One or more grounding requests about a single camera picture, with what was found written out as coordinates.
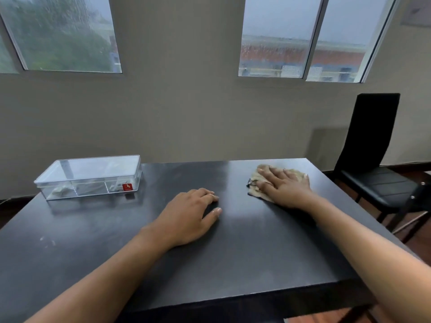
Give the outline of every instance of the black table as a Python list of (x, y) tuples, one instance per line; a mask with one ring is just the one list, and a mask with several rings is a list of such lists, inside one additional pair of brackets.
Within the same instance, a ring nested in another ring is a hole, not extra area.
[(176, 194), (200, 187), (220, 196), (219, 222), (166, 254), (119, 321), (258, 322), (373, 303), (318, 228), (247, 195), (261, 163), (308, 173), (319, 195), (406, 249), (306, 159), (145, 164), (135, 194), (49, 202), (39, 194), (0, 230), (0, 321), (34, 314), (116, 253)]

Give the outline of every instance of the beige cloth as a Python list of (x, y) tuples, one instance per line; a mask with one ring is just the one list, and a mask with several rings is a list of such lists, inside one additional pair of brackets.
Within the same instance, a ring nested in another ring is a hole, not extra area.
[[(261, 164), (257, 167), (257, 169), (269, 170), (269, 165)], [(248, 184), (247, 184), (248, 194), (252, 195), (254, 197), (262, 198), (266, 201), (270, 201), (273, 203), (273, 201), (266, 194), (262, 193), (259, 190), (258, 186), (256, 186), (256, 181), (263, 181), (265, 183), (269, 183), (272, 185), (272, 183), (270, 183), (259, 172), (257, 172), (257, 169), (256, 169), (256, 171), (253, 172), (253, 174), (251, 175), (251, 178), (248, 181)], [(295, 169), (288, 169), (288, 172), (293, 173), (298, 178), (298, 181), (302, 181), (305, 177), (305, 173), (302, 173), (302, 172), (295, 170)]]

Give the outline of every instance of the hand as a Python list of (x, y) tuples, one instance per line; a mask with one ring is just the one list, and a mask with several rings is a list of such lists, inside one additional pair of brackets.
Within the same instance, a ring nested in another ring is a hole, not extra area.
[(310, 189), (308, 175), (299, 182), (288, 170), (269, 167), (269, 170), (258, 169), (258, 172), (273, 186), (262, 181), (257, 182), (257, 186), (278, 205), (306, 211), (307, 205), (317, 196)]
[(188, 244), (202, 237), (217, 221), (222, 212), (219, 207), (202, 218), (207, 206), (214, 201), (218, 201), (218, 196), (204, 188), (182, 192), (148, 228), (159, 240), (165, 241), (169, 249)]

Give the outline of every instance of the forearm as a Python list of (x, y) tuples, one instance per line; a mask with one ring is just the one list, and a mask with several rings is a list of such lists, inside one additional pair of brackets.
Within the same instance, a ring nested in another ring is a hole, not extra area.
[(169, 246), (143, 230), (104, 264), (41, 309), (28, 323), (114, 322)]
[(400, 322), (431, 322), (431, 268), (327, 200), (307, 207), (379, 303)]

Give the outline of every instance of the clear plastic box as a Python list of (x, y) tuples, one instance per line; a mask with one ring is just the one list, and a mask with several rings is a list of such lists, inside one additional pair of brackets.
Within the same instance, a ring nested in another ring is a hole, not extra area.
[(35, 180), (47, 200), (134, 192), (141, 180), (139, 155), (57, 160)]

